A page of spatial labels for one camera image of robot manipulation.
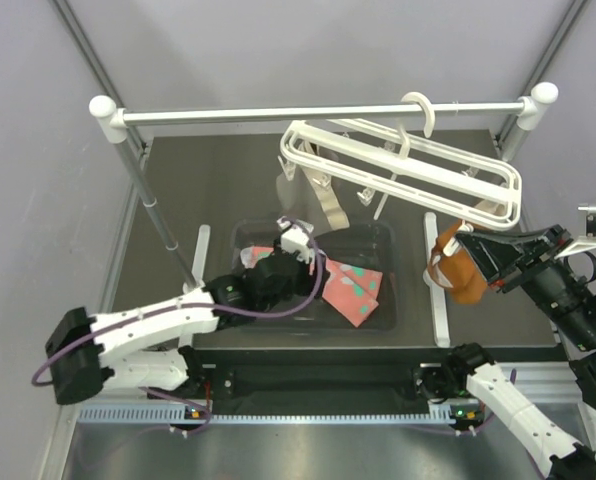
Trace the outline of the orange beige sock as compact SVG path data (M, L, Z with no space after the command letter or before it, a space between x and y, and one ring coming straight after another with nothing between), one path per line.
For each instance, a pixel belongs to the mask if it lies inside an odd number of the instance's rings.
M481 301L487 283L467 251L455 240L457 232L471 227L458 221L440 234L430 250L426 272L430 281L450 294L454 302L473 305Z

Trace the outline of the white plastic clip hanger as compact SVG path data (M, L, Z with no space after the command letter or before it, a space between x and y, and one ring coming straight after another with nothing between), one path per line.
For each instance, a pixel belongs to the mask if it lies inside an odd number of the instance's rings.
M289 180L296 166L319 170L373 195L412 202L492 230L514 227L521 215L522 180L508 163L430 139L438 112L460 113L475 104L433 104L420 92L395 106L331 107L301 113L280 141L279 160ZM489 201L502 212L487 213L398 181L418 182Z

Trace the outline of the pink patterned sock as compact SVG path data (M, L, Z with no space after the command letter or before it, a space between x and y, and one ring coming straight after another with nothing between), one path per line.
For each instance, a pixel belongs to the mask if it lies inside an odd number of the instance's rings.
M251 269L255 267L259 260L267 258L273 251L273 247L249 246L240 251L239 258L245 269Z
M359 328L378 308L381 272L328 259L322 298L351 325Z

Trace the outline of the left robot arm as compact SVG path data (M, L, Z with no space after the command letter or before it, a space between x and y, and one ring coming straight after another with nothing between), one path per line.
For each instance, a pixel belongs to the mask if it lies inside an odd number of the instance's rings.
M204 387L200 360L189 346L156 352L173 339L276 319L275 306L294 297L305 305L322 295L326 256L306 257L276 248L253 268L223 275L170 300L133 310L89 315L68 311L45 344L42 371L51 374L59 405L89 400L103 390L142 388L169 399L177 390L194 396Z

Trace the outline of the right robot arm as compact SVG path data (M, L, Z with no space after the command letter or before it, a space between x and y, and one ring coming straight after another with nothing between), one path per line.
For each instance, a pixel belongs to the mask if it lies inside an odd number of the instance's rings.
M413 368L418 396L435 403L472 398L486 409L480 422L454 414L459 434L477 435L500 421L521 443L545 479L596 479L596 257L584 277L570 255L589 256L593 239L575 240L562 226L533 232L486 230L458 222L427 248L425 281L452 299L476 303L487 291L529 299L546 320L553 347L494 347L471 342L449 347ZM577 387L587 409L587 441L566 433L522 393L512 370L533 374L539 394L563 399L556 382Z

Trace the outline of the clear plastic bin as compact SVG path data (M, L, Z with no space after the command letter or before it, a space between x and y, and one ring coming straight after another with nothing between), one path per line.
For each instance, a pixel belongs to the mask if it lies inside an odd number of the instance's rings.
M278 330L295 334L335 330L373 334L393 329L404 312L399 285L402 269L398 266L393 229L383 222L361 222L347 229L320 234L316 239L320 248L327 254L327 260L383 274L377 298L378 308L356 328L321 297L293 315L272 320L257 320L251 327L261 331Z

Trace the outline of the grey beige sock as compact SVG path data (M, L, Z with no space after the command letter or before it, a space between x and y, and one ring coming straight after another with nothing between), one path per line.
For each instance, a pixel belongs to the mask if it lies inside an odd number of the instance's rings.
M281 214L311 224L316 235L348 228L348 216L336 193L340 184L339 180L305 166L296 166L291 180L280 173L275 188Z

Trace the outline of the silver clothes rack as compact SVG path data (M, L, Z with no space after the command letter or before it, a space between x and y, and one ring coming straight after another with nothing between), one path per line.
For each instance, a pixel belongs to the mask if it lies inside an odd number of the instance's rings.
M127 340L205 348L446 347L445 292L428 276L440 231L513 231L523 182L511 161L556 101L537 85L502 103L139 112L98 95L90 115L134 189L115 317ZM205 287L273 242L276 221L311 224L335 271L322 300L282 303L249 329L218 333Z

